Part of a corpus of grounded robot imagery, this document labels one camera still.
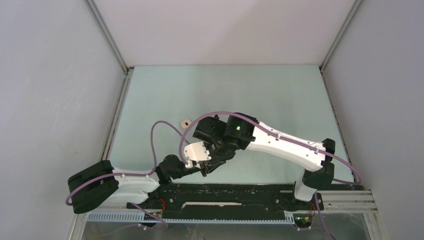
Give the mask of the pink earbud charging case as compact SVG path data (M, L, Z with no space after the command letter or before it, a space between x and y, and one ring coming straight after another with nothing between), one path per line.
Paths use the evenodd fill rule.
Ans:
M185 119L180 123L180 126L183 130L186 130L191 124L192 121L190 119Z

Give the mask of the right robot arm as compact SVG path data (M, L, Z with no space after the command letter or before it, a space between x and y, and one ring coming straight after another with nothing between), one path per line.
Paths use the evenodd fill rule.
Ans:
M308 206L316 191L329 187L334 180L333 139L310 141L276 130L252 116L232 113L227 121L218 115L199 121L193 132L198 141L186 145L182 153L187 169L198 168L206 176L231 160L239 150L271 154L303 167L294 184L291 204L297 209Z

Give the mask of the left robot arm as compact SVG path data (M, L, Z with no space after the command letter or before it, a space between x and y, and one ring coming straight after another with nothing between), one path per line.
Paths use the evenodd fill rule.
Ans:
M198 172L205 177L225 163L224 160L205 161L187 168L176 155L170 154L153 170L129 171L113 167L109 160L102 160L67 180L69 195L65 203L75 214L123 203L153 208L158 202L155 191L160 187Z

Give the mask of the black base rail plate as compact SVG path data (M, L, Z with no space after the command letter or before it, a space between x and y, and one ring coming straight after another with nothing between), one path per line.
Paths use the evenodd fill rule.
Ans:
M323 210L314 199L294 197L293 184L170 183L149 194L142 209L159 209L171 220L284 220L284 212Z

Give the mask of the left aluminium frame post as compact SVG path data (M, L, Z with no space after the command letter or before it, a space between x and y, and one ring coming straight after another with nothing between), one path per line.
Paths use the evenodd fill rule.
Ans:
M112 54L114 55L119 67L123 71L124 74L128 74L129 67L126 64L118 45L116 44L116 41L114 40L112 33L110 32L106 21L104 20L96 2L94 0L84 0L83 1L90 12L94 22L96 23L100 33L102 34L105 42L107 43L108 47L110 48Z

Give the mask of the aluminium frame post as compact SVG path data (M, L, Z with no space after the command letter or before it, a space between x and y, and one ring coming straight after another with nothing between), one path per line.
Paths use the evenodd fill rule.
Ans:
M96 23L100 33L102 34L105 42L107 43L108 47L110 48L112 54L114 55L119 67L123 71L124 74L128 74L129 67L126 64L118 45L116 44L116 41L114 40L112 33L110 32L106 21L104 20L96 2L94 0L84 0L83 1L90 12L94 22Z
M344 21L341 24L341 27L339 28L332 44L330 45L330 48L328 49L324 59L322 60L319 69L320 73L323 74L328 67L331 59L333 58L334 54L336 53L340 43L342 42L344 36L346 35L347 31L349 30L352 22L354 21L356 15L360 11L360 8L362 7L364 0L355 0L346 15Z

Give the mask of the right aluminium frame post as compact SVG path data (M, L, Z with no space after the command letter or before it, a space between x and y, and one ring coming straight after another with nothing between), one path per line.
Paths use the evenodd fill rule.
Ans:
M332 44L330 45L330 48L328 49L324 59L322 60L319 69L320 73L323 74L328 67L331 59L333 58L334 54L336 53L340 43L342 42L344 36L346 35L347 31L349 30L352 22L354 21L356 15L360 11L360 8L362 7L364 0L355 0L346 15L344 21L341 24L341 27L339 28Z

